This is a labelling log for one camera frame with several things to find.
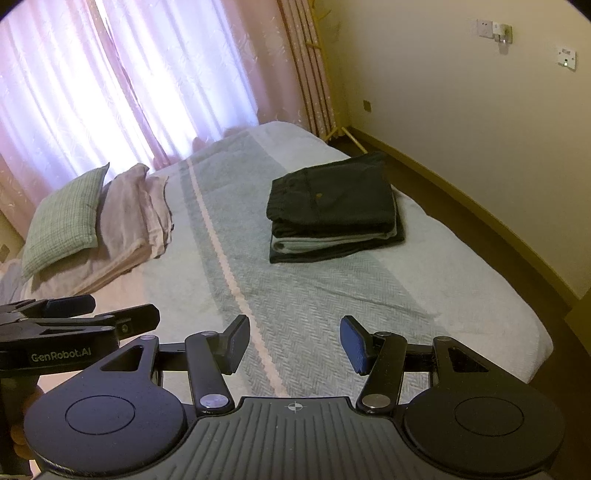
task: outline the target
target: wall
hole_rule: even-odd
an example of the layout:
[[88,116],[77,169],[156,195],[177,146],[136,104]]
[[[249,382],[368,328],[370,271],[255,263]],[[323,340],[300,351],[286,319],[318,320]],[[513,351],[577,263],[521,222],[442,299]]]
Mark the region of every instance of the wall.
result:
[[[482,205],[591,286],[591,23],[566,0],[317,0],[345,122]],[[507,54],[476,19],[511,24]],[[576,72],[555,46],[577,50]],[[372,113],[362,100],[372,102]]]
[[24,244],[22,237],[0,212],[0,247],[6,245],[10,249],[7,260],[16,257]]

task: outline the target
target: wooden rack leg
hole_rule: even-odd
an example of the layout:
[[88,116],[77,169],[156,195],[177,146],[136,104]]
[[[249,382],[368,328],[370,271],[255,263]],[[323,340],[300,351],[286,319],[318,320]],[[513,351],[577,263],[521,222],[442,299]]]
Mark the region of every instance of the wooden rack leg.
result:
[[353,134],[351,132],[349,132],[349,130],[347,130],[345,127],[341,127],[341,130],[343,132],[345,132],[345,135],[347,135],[347,137],[349,137],[353,143],[355,145],[357,145],[359,147],[359,149],[363,152],[363,153],[367,153],[368,151],[365,149],[365,147],[359,143],[359,141],[353,136]]

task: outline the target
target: folded blanket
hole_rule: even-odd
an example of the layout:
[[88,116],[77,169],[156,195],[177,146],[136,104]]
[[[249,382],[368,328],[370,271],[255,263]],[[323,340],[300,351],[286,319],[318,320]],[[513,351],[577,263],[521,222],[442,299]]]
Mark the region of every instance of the folded blanket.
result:
[[30,297],[92,293],[164,252],[172,227],[164,201],[166,179],[146,179],[147,172],[147,166],[137,164],[104,187],[97,212],[99,246],[35,275]]

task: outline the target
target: pink curtain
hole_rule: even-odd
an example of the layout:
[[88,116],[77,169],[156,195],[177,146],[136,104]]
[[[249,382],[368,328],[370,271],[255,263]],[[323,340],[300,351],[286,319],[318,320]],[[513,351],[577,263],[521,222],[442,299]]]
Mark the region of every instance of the pink curtain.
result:
[[24,0],[0,23],[0,209],[272,120],[334,123],[305,0]]

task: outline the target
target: ribbed gray grip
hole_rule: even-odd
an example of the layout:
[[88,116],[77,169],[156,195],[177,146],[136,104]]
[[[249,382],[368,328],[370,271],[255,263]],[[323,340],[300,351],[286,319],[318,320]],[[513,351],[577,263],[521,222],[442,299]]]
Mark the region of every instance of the ribbed gray grip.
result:
[[[44,473],[42,480],[58,480]],[[451,480],[418,458],[387,419],[339,398],[244,398],[199,420],[171,455],[128,480]],[[531,477],[545,480],[544,473]]]

